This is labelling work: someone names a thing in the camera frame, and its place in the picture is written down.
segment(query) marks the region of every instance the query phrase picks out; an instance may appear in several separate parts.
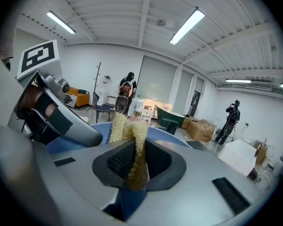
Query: floor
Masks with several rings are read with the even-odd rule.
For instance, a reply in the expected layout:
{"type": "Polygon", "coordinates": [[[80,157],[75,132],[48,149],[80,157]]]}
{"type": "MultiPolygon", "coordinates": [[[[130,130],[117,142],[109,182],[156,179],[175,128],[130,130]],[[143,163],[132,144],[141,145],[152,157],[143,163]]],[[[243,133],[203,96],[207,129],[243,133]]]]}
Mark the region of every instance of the floor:
{"type": "MultiPolygon", "coordinates": [[[[92,109],[87,111],[87,106],[82,106],[80,108],[74,108],[72,109],[74,113],[76,113],[78,116],[80,116],[83,120],[85,120],[88,124],[92,125],[96,123],[96,113],[92,109]]],[[[110,113],[110,121],[113,121],[114,119],[114,113],[110,113]]],[[[108,113],[100,113],[98,118],[98,123],[102,122],[108,122],[108,113]]],[[[157,123],[157,120],[152,120],[150,123],[150,126],[157,127],[159,124],[157,123]]],[[[186,133],[185,129],[178,128],[175,132],[175,136],[183,141],[193,141],[193,139],[186,133]]],[[[212,140],[210,141],[200,141],[208,150],[210,150],[213,154],[216,156],[218,153],[221,152],[224,145],[219,145],[212,140]]],[[[262,178],[262,181],[257,182],[255,185],[256,187],[261,191],[264,192],[268,189],[270,189],[271,185],[276,183],[278,180],[273,176],[272,172],[268,169],[265,169],[261,166],[256,165],[255,166],[256,171],[262,178]]]]}

